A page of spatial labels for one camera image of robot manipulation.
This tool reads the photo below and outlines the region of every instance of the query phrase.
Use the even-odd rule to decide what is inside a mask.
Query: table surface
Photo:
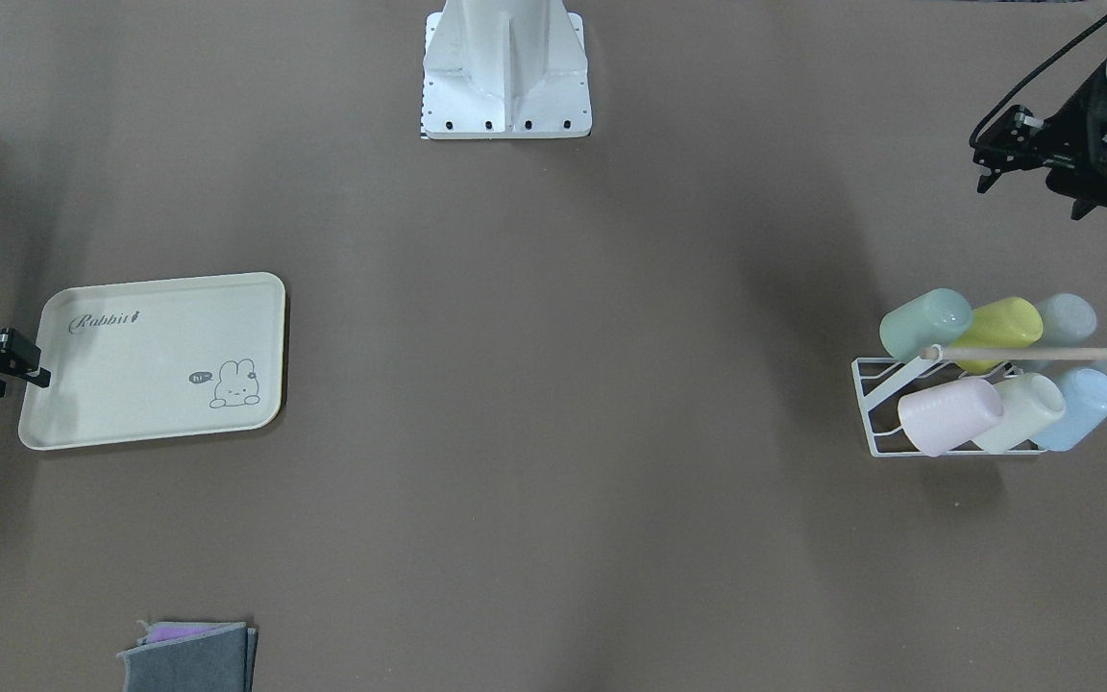
[[[260,692],[1107,689],[1107,424],[873,459],[848,379],[937,286],[1107,345],[1107,210],[965,145],[1107,3],[576,0],[596,130],[521,143],[418,138],[438,9],[0,0],[0,328],[290,298],[255,433],[39,453],[0,400],[0,691],[173,618],[258,626]]]

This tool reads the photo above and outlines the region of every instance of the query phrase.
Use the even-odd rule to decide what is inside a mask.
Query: rectangular tray
[[[284,283],[266,272],[68,288],[37,330],[49,389],[19,441],[65,450],[267,425],[280,411]]]

